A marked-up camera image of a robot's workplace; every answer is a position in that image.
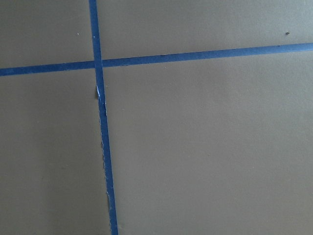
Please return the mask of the brown paper table cover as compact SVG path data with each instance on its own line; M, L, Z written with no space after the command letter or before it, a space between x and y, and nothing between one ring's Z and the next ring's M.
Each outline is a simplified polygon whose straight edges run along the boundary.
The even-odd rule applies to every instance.
M3 0L3 235L310 235L310 0Z

